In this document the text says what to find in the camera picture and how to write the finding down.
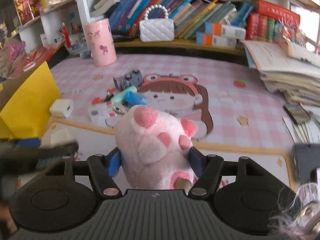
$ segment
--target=pearl handle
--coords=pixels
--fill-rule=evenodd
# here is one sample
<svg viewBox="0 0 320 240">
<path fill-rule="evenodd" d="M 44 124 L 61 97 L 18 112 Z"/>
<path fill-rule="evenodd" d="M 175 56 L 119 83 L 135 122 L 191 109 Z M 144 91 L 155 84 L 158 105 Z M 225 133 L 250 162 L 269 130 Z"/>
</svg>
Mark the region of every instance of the pearl handle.
<svg viewBox="0 0 320 240">
<path fill-rule="evenodd" d="M 168 13 L 168 10 L 161 4 L 155 4 L 155 5 L 151 5 L 150 7 L 148 7 L 145 11 L 145 14 L 144 14 L 144 20 L 148 20 L 148 16 L 149 16 L 149 13 L 153 10 L 153 9 L 162 9 L 164 11 L 164 18 L 165 19 L 169 19 L 169 13 Z"/>
</svg>

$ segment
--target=gray figurine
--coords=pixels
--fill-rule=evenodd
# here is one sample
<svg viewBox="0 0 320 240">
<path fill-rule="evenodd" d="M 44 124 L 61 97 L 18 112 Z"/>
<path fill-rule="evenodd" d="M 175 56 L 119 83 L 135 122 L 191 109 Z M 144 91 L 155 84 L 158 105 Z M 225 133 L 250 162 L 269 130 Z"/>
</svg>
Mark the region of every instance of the gray figurine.
<svg viewBox="0 0 320 240">
<path fill-rule="evenodd" d="M 140 70 L 133 69 L 123 77 L 113 77 L 116 89 L 123 91 L 128 87 L 138 87 L 142 84 L 142 75 Z"/>
</svg>

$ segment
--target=pink cup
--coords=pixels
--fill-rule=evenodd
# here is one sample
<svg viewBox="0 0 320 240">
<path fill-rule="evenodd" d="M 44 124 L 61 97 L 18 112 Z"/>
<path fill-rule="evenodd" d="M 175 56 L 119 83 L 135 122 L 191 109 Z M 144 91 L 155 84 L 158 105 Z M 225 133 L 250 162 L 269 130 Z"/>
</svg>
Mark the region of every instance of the pink cup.
<svg viewBox="0 0 320 240">
<path fill-rule="evenodd" d="M 92 52 L 93 63 L 97 67 L 109 65 L 117 60 L 109 19 L 86 24 L 84 34 Z"/>
</svg>

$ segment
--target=plush toy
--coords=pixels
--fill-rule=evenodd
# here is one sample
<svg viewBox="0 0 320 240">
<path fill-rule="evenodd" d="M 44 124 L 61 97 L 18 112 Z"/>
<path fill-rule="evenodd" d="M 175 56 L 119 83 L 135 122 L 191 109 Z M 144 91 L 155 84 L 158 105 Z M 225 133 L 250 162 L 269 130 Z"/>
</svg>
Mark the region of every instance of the plush toy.
<svg viewBox="0 0 320 240">
<path fill-rule="evenodd" d="M 190 190 L 196 179 L 188 162 L 193 120 L 137 105 L 115 127 L 124 174 L 135 189 Z"/>
</svg>

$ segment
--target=yellow box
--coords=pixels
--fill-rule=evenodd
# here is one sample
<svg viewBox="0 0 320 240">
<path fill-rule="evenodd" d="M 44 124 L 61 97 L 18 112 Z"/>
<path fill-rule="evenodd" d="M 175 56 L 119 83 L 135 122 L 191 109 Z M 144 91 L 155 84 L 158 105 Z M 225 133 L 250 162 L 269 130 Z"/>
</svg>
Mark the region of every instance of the yellow box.
<svg viewBox="0 0 320 240">
<path fill-rule="evenodd" d="M 46 62 L 0 88 L 0 138 L 41 137 L 60 93 Z"/>
</svg>

